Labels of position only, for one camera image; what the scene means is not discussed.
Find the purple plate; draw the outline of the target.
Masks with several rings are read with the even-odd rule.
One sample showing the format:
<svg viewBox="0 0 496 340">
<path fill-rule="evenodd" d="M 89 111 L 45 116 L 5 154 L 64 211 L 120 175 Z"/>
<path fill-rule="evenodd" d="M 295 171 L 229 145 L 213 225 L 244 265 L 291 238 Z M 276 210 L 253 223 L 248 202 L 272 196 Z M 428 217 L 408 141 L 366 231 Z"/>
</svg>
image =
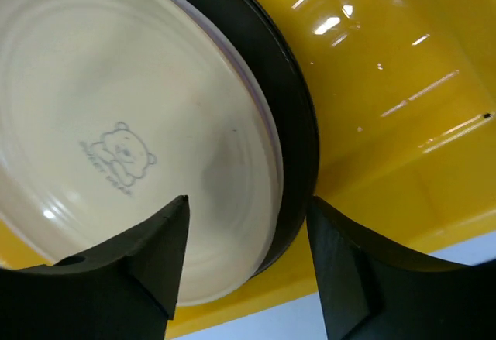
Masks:
<svg viewBox="0 0 496 340">
<path fill-rule="evenodd" d="M 284 183 L 284 164 L 282 159 L 281 144 L 277 132 L 277 126 L 271 113 L 267 99 L 249 65 L 243 59 L 242 55 L 224 35 L 224 33 L 201 11 L 194 7 L 187 0 L 172 0 L 182 10 L 184 10 L 214 41 L 215 45 L 224 53 L 229 62 L 232 64 L 243 83 L 247 87 L 254 104 L 263 120 L 267 134 L 270 140 L 271 149 L 275 157 L 275 166 L 279 184 Z"/>
</svg>

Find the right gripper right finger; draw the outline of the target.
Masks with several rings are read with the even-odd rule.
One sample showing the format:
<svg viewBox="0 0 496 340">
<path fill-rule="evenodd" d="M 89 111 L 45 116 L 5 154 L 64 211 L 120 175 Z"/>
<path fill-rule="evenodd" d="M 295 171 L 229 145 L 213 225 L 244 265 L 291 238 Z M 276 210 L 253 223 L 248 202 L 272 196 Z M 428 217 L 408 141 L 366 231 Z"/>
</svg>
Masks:
<svg viewBox="0 0 496 340">
<path fill-rule="evenodd" d="M 319 197 L 307 230 L 329 339 L 493 339 L 495 262 L 417 252 Z"/>
</svg>

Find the cream white plate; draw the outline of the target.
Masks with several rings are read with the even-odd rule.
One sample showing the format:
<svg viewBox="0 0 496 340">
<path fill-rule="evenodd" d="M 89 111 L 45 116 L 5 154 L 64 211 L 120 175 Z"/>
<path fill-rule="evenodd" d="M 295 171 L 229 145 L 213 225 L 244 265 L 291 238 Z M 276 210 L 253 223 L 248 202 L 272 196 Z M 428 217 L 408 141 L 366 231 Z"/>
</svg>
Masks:
<svg viewBox="0 0 496 340">
<path fill-rule="evenodd" d="M 224 53 L 172 0 L 1 0 L 1 264 L 55 263 L 189 198 L 178 304 L 258 270 L 283 186 Z"/>
</svg>

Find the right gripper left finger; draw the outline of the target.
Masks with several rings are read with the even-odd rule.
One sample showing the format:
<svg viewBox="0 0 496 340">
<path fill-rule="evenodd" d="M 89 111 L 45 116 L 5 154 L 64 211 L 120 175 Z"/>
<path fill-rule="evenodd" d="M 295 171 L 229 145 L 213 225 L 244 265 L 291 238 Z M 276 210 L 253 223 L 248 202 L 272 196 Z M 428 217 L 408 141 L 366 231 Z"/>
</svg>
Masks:
<svg viewBox="0 0 496 340">
<path fill-rule="evenodd" d="M 3 339 L 163 339 L 174 317 L 190 221 L 181 195 L 60 262 L 1 270 Z"/>
</svg>

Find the dark metal plate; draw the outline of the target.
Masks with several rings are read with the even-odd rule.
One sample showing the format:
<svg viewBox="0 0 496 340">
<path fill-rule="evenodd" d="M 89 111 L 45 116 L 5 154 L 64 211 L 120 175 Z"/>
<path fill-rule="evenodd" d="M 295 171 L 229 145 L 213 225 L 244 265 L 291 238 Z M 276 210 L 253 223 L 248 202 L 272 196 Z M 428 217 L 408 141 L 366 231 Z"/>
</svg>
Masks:
<svg viewBox="0 0 496 340">
<path fill-rule="evenodd" d="M 257 0 L 186 0 L 227 37 L 253 72 L 279 136 L 284 168 L 281 208 L 257 272 L 275 263 L 298 234 L 319 171 L 319 131 L 312 99 L 288 43 Z"/>
</svg>

